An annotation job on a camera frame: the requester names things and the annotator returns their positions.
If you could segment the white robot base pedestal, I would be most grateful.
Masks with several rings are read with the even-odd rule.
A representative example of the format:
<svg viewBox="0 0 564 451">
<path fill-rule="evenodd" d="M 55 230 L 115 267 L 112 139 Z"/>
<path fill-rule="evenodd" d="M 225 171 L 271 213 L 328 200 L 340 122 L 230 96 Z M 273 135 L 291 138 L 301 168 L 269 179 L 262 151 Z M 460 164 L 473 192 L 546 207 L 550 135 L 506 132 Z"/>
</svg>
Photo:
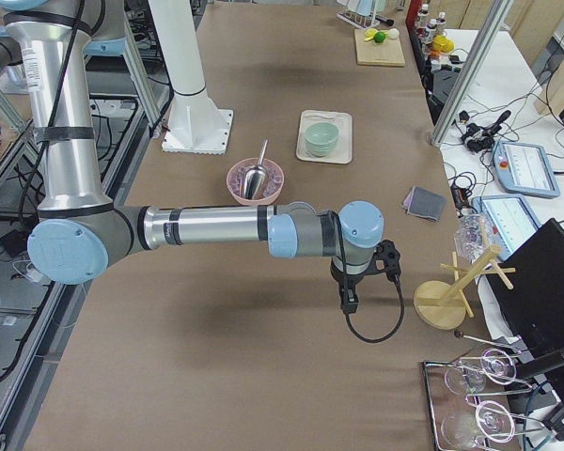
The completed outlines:
<svg viewBox="0 0 564 451">
<path fill-rule="evenodd" d="M 174 93 L 163 150 L 224 154 L 233 112 L 208 94 L 190 3 L 153 0 L 149 7 Z"/>
</svg>

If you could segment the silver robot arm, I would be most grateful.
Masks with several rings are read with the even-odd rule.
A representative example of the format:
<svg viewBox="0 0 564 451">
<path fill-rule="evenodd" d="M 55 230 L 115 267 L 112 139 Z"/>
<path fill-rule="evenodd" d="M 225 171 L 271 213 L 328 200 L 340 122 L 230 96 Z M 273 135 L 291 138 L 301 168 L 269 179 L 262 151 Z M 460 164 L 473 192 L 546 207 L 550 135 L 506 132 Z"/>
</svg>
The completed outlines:
<svg viewBox="0 0 564 451">
<path fill-rule="evenodd" d="M 27 241 L 34 266 L 77 285 L 124 257 L 164 245 L 264 241 L 275 257 L 329 257 L 341 308 L 357 307 L 367 275 L 400 279 L 400 254 L 383 236 L 381 212 L 353 201 L 340 212 L 284 206 L 163 210 L 118 207 L 102 188 L 84 52 L 123 24 L 119 1 L 5 1 L 4 23 L 19 43 L 44 165 L 39 223 Z"/>
</svg>

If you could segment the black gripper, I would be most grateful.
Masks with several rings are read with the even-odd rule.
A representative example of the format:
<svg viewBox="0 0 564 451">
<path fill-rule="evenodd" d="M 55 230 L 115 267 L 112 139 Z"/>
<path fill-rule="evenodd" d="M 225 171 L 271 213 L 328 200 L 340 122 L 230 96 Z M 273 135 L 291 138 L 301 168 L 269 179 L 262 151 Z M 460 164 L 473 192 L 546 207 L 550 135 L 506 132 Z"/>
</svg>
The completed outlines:
<svg viewBox="0 0 564 451">
<path fill-rule="evenodd" d="M 330 272 L 338 283 L 342 312 L 354 314 L 359 305 L 356 286 L 366 276 L 384 274 L 400 291 L 400 252 L 394 242 L 383 240 L 377 244 L 372 256 L 361 265 L 343 264 L 339 257 L 334 257 Z"/>
</svg>

